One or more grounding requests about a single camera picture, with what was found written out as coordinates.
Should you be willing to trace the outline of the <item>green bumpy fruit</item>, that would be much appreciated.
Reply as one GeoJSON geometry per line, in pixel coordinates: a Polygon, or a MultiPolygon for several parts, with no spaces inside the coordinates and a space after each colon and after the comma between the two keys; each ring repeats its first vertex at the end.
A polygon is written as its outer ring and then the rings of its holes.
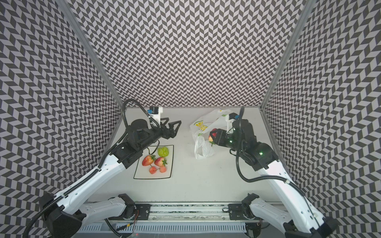
{"type": "Polygon", "coordinates": [[[160,157],[167,157],[169,156],[170,150],[168,147],[160,147],[158,148],[157,152],[160,157]]]}

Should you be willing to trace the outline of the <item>white plastic bag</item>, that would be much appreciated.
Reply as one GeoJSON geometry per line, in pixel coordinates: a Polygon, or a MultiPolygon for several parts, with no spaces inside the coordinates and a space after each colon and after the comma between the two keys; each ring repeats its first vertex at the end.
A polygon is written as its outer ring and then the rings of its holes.
{"type": "Polygon", "coordinates": [[[190,125],[190,132],[194,140],[194,156],[197,160],[206,159],[214,155],[213,145],[209,141],[210,132],[213,129],[228,131],[232,126],[229,115],[233,111],[229,109],[215,109],[197,119],[190,125]]]}

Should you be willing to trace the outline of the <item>red strawberry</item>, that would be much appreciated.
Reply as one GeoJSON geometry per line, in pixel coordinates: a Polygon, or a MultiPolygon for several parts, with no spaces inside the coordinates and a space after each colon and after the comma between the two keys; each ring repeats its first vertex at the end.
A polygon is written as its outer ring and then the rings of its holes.
{"type": "Polygon", "coordinates": [[[142,165],[143,166],[150,166],[151,164],[153,164],[154,163],[154,161],[155,161],[155,155],[147,155],[144,159],[143,159],[143,161],[142,161],[142,165]]]}

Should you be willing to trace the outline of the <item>small orange red fruit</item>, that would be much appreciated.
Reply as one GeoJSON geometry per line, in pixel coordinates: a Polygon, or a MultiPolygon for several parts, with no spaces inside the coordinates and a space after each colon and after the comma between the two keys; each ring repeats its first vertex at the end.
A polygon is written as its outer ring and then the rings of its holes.
{"type": "Polygon", "coordinates": [[[167,168],[165,166],[160,167],[160,172],[165,173],[167,171],[167,168]]]}

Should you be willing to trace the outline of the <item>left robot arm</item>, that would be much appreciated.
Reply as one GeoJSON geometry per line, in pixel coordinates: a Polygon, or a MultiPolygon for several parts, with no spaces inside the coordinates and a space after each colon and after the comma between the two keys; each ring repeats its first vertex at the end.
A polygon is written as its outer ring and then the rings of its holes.
{"type": "Polygon", "coordinates": [[[81,228],[109,218],[131,219],[138,210],[125,193],[103,202],[87,203],[106,182],[133,165],[145,149],[159,139],[177,135],[181,121],[160,120],[160,128],[149,128],[147,121],[133,121],[101,159],[100,164],[66,189],[44,194],[39,203],[42,220],[54,238],[71,238],[81,228]]]}

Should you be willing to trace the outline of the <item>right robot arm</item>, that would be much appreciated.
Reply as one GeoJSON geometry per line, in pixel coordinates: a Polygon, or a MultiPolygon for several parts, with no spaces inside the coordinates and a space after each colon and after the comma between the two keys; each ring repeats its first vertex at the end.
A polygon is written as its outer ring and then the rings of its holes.
{"type": "Polygon", "coordinates": [[[257,141],[253,126],[241,117],[230,120],[227,130],[212,129],[213,144],[227,147],[235,154],[236,169],[245,182],[266,180],[286,210],[267,204],[257,194],[242,200],[248,219],[264,219],[287,238],[327,238],[338,228],[338,221],[324,216],[306,198],[291,179],[276,152],[266,143],[257,141]]]}

